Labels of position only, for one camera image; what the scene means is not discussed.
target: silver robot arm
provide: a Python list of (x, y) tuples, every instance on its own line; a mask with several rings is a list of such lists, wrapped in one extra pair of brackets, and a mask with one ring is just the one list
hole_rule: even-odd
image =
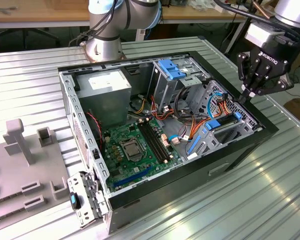
[(159, 0), (89, 0), (89, 12), (92, 30), (83, 33), (88, 40), (80, 45), (92, 62), (104, 62), (123, 56), (122, 30), (153, 28), (160, 21), (162, 7)]
[[(251, 18), (245, 38), (255, 47), (237, 54), (244, 103), (255, 95), (267, 95), (294, 87), (288, 72), (300, 53), (300, 0), (280, 0), (274, 17), (262, 17), (214, 0), (226, 10)], [(262, 0), (252, 0), (259, 4)]]

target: blue plastic clip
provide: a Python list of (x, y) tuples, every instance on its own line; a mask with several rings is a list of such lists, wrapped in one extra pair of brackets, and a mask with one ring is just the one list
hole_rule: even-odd
[(236, 119), (238, 119), (238, 120), (240, 120), (240, 119), (242, 119), (242, 115), (240, 114), (240, 112), (235, 112), (234, 113), (234, 116), (236, 117)]
[(168, 74), (171, 80), (174, 79), (181, 79), (186, 76), (185, 73), (181, 72), (179, 68), (177, 68), (177, 65), (175, 65), (171, 60), (165, 59), (165, 60), (159, 60), (158, 61), (160, 67), (163, 69), (163, 71)]
[(217, 121), (217, 120), (211, 120), (211, 121), (208, 121), (206, 124), (205, 124), (205, 127), (210, 131), (212, 129), (215, 129), (217, 127), (220, 127), (220, 123)]

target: metal table surface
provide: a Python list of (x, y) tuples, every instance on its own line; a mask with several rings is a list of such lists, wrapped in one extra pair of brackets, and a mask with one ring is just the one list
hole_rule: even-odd
[[(127, 42), (128, 58), (196, 50), (234, 86), (236, 66), (197, 37)], [(87, 63), (79, 47), (0, 53), (0, 142), (7, 119), (25, 135), (56, 131), (70, 175), (83, 164), (66, 119), (57, 67)], [(252, 100), (280, 129), (239, 167), (108, 236), (81, 230), (70, 201), (0, 230), (3, 239), (300, 239), (300, 123), (269, 97)]]

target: blue wire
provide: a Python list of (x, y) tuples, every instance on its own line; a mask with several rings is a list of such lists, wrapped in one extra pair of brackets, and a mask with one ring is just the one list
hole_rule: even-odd
[(208, 100), (208, 106), (207, 106), (208, 109), (207, 109), (207, 112), (208, 112), (208, 115), (209, 115), (209, 117), (210, 117), (211, 119), (213, 119), (214, 116), (212, 115), (211, 110), (210, 110), (210, 102), (211, 102), (211, 100), (212, 100), (212, 98), (213, 98), (214, 96), (220, 96), (220, 97), (222, 97), (222, 93), (221, 93), (221, 92), (214, 93), (214, 94), (211, 95), (211, 97), (210, 97), (209, 100)]
[(171, 141), (172, 139), (177, 138), (177, 137), (179, 137), (179, 136), (178, 136), (178, 135), (172, 135), (172, 136), (170, 136), (170, 137), (168, 138), (168, 140)]
[(150, 29), (149, 29), (149, 32), (148, 32), (148, 34), (147, 34), (147, 35), (145, 36), (145, 38), (144, 38), (145, 40), (147, 40), (147, 39), (148, 39), (148, 37), (150, 36), (151, 30), (152, 30), (152, 28), (150, 28)]

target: motherboard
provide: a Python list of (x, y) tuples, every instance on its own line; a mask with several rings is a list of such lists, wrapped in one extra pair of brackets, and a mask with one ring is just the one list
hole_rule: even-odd
[(102, 134), (103, 157), (110, 172), (106, 183), (111, 192), (182, 163), (155, 119), (110, 128)]

